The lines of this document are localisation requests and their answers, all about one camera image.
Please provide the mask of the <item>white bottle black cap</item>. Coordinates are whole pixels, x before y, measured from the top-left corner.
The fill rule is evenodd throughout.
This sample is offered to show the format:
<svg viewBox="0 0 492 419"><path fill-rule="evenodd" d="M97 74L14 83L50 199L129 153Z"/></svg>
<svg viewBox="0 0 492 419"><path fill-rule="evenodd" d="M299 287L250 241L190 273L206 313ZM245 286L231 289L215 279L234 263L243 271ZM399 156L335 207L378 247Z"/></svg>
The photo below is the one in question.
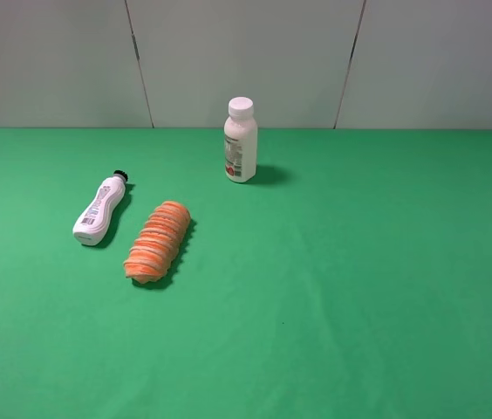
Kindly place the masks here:
<svg viewBox="0 0 492 419"><path fill-rule="evenodd" d="M115 170L97 189L95 197L73 225L73 236L84 246L95 246L105 237L115 208L126 193L128 176Z"/></svg>

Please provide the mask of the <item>orange white striped plush roll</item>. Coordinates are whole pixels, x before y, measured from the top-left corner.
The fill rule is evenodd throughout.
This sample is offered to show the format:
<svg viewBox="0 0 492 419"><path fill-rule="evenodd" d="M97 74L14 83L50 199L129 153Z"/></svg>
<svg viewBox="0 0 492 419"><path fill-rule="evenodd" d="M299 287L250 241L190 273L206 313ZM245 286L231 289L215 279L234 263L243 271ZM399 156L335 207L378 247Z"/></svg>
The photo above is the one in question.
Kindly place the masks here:
<svg viewBox="0 0 492 419"><path fill-rule="evenodd" d="M161 280L178 256L190 222L189 211L181 203L165 201L156 207L123 263L126 278L141 285Z"/></svg>

